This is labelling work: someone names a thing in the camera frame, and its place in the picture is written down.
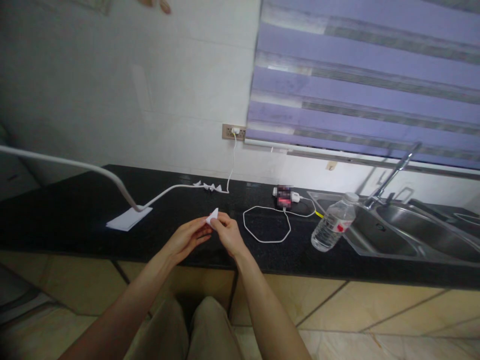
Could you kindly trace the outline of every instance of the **white cable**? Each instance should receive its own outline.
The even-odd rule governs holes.
[[[289,216],[287,215],[287,213],[289,214],[292,214],[292,215],[296,215],[296,216],[299,216],[299,217],[302,217],[302,218],[309,218],[311,217],[312,215],[315,214],[315,212],[317,211],[317,207],[315,206],[315,202],[309,198],[306,198],[306,197],[303,197],[303,196],[300,196],[300,199],[305,199],[305,200],[309,200],[311,201],[311,203],[313,204],[313,212],[311,214],[308,214],[308,215],[301,215],[301,214],[297,214],[295,212],[291,212],[291,211],[286,211],[286,209],[284,208],[283,210],[279,210],[279,209],[276,209],[276,208],[273,208],[273,207],[265,207],[265,206],[254,206],[254,207],[251,207],[249,208],[248,210],[245,210],[243,212],[243,226],[245,227],[245,229],[250,233],[250,235],[253,236],[253,238],[255,240],[257,240],[259,243],[262,243],[262,244],[279,244],[279,243],[283,243],[285,241],[285,239],[289,236],[290,232],[292,231],[292,227],[290,226],[290,220],[289,220]],[[250,231],[250,229],[247,227],[247,223],[245,221],[245,214],[248,213],[250,210],[253,210],[253,209],[256,209],[256,208],[260,208],[260,209],[268,209],[268,210],[275,210],[277,212],[281,212],[281,213],[284,213],[285,214],[285,217],[286,217],[286,222],[288,223],[288,232],[286,233],[285,237],[282,239],[282,240],[278,240],[278,241],[262,241],[260,240],[258,237],[256,237],[253,232]]]
[[[20,149],[16,149],[16,148],[13,148],[13,147],[8,147],[8,146],[3,146],[3,145],[0,145],[0,151],[2,151],[4,153],[7,153],[7,154],[12,154],[12,155],[17,155],[17,156],[20,156],[20,157],[24,157],[24,158],[32,158],[32,159],[50,161],[50,162],[53,162],[53,163],[72,165],[72,166],[92,170],[96,173],[102,174],[103,176],[106,176],[107,178],[109,178],[110,180],[112,180],[115,183],[115,185],[120,190],[121,194],[123,195],[123,197],[125,198],[127,203],[129,203],[130,206],[135,209],[135,211],[141,212],[142,210],[144,210],[144,207],[138,206],[135,203],[134,199],[130,195],[129,191],[125,187],[122,180],[120,180],[120,178],[117,175],[115,175],[113,172],[105,170],[104,168],[101,168],[101,167],[95,166],[95,165],[90,165],[90,164],[80,162],[80,161],[68,160],[68,159],[64,159],[64,158],[61,158],[61,157],[50,156],[50,155],[43,155],[43,154],[39,154],[39,153],[36,153],[36,152],[20,150]]]
[[[475,222],[475,221],[470,221],[470,220],[467,220],[465,218],[471,218],[471,219],[475,219],[475,220],[479,220],[480,221],[480,217],[477,217],[477,216],[472,216],[472,215],[467,215],[467,214],[461,214],[461,213],[454,213],[453,215],[455,215],[457,218],[459,218],[460,220],[463,220],[464,222],[467,222],[467,223],[470,223],[470,224],[473,224],[473,225],[478,225],[480,226],[480,222]]]
[[[235,138],[235,146],[233,147],[233,166],[231,167],[230,175],[228,175],[228,180],[226,181],[226,191],[216,190],[222,194],[230,194],[230,191],[229,191],[230,178],[232,177],[232,174],[235,169],[235,149],[237,148],[237,135],[235,135],[234,132],[232,132],[232,134],[233,134],[233,137]]]
[[[255,208],[260,208],[260,209],[269,209],[269,210],[275,210],[275,211],[278,211],[278,212],[281,212],[281,213],[284,213],[285,214],[285,217],[286,217],[286,222],[288,223],[288,232],[286,233],[285,237],[282,239],[282,240],[278,240],[278,241],[262,241],[260,240],[258,237],[256,237],[251,231],[250,229],[247,227],[247,223],[245,222],[245,214],[248,213],[250,210],[253,210]],[[287,215],[287,211],[284,210],[278,210],[276,208],[273,208],[273,207],[265,207],[265,206],[254,206],[254,207],[251,207],[249,208],[248,210],[244,211],[243,212],[243,226],[245,227],[245,229],[250,233],[250,235],[253,236],[253,238],[255,240],[257,240],[259,243],[262,243],[262,244],[279,244],[279,243],[283,243],[284,240],[287,238],[287,236],[289,236],[290,232],[292,231],[292,227],[290,226],[290,220],[289,220],[289,216]]]
[[[154,197],[146,205],[141,206],[141,205],[137,205],[135,203],[134,199],[130,195],[130,193],[127,190],[127,188],[125,187],[124,183],[122,182],[122,180],[120,180],[120,178],[117,175],[115,175],[113,172],[105,170],[104,168],[101,168],[99,166],[91,165],[91,164],[80,162],[80,161],[68,160],[68,159],[65,159],[65,158],[62,158],[62,157],[56,157],[56,156],[39,154],[39,153],[36,153],[36,152],[31,152],[31,151],[20,150],[20,149],[16,149],[16,148],[9,147],[9,146],[3,146],[3,145],[0,145],[0,152],[4,152],[4,153],[7,153],[7,154],[12,154],[12,155],[17,155],[17,156],[25,157],[25,158],[32,158],[32,159],[50,161],[50,162],[53,162],[53,163],[71,165],[71,166],[84,168],[84,169],[88,169],[88,170],[94,171],[96,173],[99,173],[99,174],[109,178],[110,180],[112,180],[115,183],[115,185],[118,187],[118,189],[120,190],[121,194],[123,195],[125,200],[128,202],[128,204],[138,213],[140,213],[143,210],[145,210],[146,208],[148,208],[150,205],[152,205],[154,202],[156,202],[158,199],[160,199],[163,195],[165,195],[166,193],[168,193],[172,189],[175,189],[175,188],[204,189],[205,188],[203,185],[182,185],[182,184],[173,185],[173,186],[170,186],[167,190],[161,192],[156,197]],[[219,193],[229,194],[228,191],[227,192],[219,191]]]

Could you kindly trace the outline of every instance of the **forearm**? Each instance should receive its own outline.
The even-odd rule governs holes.
[[[167,255],[156,254],[60,360],[123,359],[173,266]]]
[[[265,360],[309,360],[294,323],[270,288],[257,262],[245,249],[235,257],[250,310],[251,323]]]

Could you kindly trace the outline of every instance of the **hand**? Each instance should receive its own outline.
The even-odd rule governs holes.
[[[212,228],[205,221],[206,218],[199,217],[181,225],[161,249],[174,265],[183,261],[193,249],[212,237]]]
[[[232,258],[235,259],[236,256],[248,251],[237,222],[226,213],[219,212],[218,219],[211,219],[210,224],[218,232],[221,243]]]

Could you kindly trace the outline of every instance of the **phone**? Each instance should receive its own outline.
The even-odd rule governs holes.
[[[281,208],[290,209],[292,207],[292,188],[288,185],[278,185],[276,205]]]

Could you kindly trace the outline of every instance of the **leg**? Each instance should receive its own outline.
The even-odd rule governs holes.
[[[203,299],[192,325],[187,360],[244,360],[227,313],[213,297]]]
[[[132,358],[185,360],[188,349],[189,335],[182,308],[177,300],[169,297],[153,316]]]

